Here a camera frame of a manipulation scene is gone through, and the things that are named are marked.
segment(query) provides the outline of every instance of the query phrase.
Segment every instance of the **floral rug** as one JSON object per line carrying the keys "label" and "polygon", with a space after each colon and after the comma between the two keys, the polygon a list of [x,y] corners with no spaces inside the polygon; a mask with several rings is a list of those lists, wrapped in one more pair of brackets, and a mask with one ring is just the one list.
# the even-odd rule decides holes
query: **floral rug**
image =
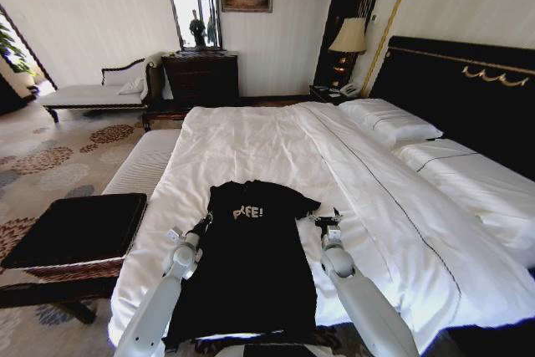
{"label": "floral rug", "polygon": [[[156,121],[152,126],[179,124]],[[0,260],[52,201],[100,194],[143,134],[139,111],[60,110],[55,125],[44,108],[33,102],[0,116]],[[0,270],[0,286],[37,281],[26,273]],[[114,348],[107,335],[110,301],[88,305],[97,315],[91,325],[50,305],[0,309],[0,355],[112,356]],[[309,343],[351,357],[371,355],[351,324],[316,332]],[[211,356],[226,345],[224,340],[184,343],[173,355]],[[445,338],[426,355],[461,354]]]}

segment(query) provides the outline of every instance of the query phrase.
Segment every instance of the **gold headboard trim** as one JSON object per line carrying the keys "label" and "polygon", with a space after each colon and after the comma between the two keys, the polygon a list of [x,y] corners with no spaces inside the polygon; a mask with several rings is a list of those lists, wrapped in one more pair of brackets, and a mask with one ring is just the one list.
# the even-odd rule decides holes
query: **gold headboard trim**
{"label": "gold headboard trim", "polygon": [[514,71],[515,73],[523,73],[523,74],[535,75],[535,70],[522,69],[520,67],[515,67],[515,66],[507,66],[505,64],[495,64],[495,63],[482,62],[480,60],[456,58],[454,56],[446,56],[445,54],[433,54],[433,53],[430,53],[430,52],[422,52],[421,50],[397,48],[396,46],[389,46],[389,49],[400,50],[402,52],[408,52],[410,54],[423,54],[424,56],[431,56],[432,58],[439,58],[439,59],[445,59],[445,60],[453,60],[455,62],[462,62],[462,63],[467,63],[467,64],[476,64],[478,66],[490,67],[490,68],[493,68],[493,69],[502,69],[502,70]]}
{"label": "gold headboard trim", "polygon": [[486,81],[488,83],[491,83],[492,81],[499,81],[500,83],[504,84],[506,87],[517,87],[518,85],[523,87],[525,83],[529,80],[529,78],[526,77],[525,79],[521,79],[519,81],[508,81],[505,73],[497,75],[496,77],[489,77],[485,69],[483,69],[479,73],[472,74],[468,71],[468,66],[464,67],[464,69],[462,70],[462,73],[469,79],[474,79],[475,77],[481,77],[483,81]]}

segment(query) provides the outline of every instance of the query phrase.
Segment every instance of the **white wall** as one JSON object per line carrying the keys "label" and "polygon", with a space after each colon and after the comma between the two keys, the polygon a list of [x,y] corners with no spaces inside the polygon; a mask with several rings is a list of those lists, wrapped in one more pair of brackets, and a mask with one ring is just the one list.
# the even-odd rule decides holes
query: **white wall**
{"label": "white wall", "polygon": [[[370,26],[368,50],[357,60],[353,81],[362,83],[395,0],[377,0],[380,24]],[[535,48],[534,0],[403,0],[390,35]],[[385,48],[374,69],[375,79]]]}
{"label": "white wall", "polygon": [[[222,13],[240,91],[306,93],[330,0],[273,0],[273,13]],[[179,47],[170,0],[0,0],[55,83],[96,84],[100,69]]]}
{"label": "white wall", "polygon": [[0,2],[59,87],[179,46],[169,0]]}

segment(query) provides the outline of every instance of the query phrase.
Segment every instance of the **wooden dresser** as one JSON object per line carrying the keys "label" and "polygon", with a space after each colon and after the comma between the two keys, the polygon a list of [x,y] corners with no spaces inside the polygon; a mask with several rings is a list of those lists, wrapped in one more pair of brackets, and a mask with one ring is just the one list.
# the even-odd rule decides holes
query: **wooden dresser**
{"label": "wooden dresser", "polygon": [[237,105],[236,54],[179,52],[164,56],[162,60],[177,106]]}

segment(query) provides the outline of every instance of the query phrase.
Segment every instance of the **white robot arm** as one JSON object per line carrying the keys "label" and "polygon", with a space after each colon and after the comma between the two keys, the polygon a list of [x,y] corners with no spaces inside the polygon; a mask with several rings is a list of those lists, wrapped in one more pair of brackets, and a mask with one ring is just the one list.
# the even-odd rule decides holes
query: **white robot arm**
{"label": "white robot arm", "polygon": [[182,237],[178,229],[178,246],[172,251],[160,282],[150,289],[120,338],[114,357],[149,357],[164,349],[161,341],[176,302],[181,294],[181,280],[188,279],[196,268],[199,236],[188,232]]}
{"label": "white robot arm", "polygon": [[334,213],[335,218],[314,218],[322,229],[321,264],[366,347],[375,357],[420,355],[405,321],[344,250],[340,216],[336,210]]}
{"label": "white robot arm", "polygon": [[[338,226],[340,216],[336,210],[335,214],[335,218],[314,218],[316,226],[322,229],[321,263],[355,328],[375,357],[418,356],[405,321],[344,250]],[[185,237],[178,233],[178,247],[166,264],[164,276],[145,295],[120,339],[115,357],[149,357],[157,349],[163,350],[161,337],[180,296],[181,280],[188,279],[195,271],[199,235],[210,222],[209,215]]]}

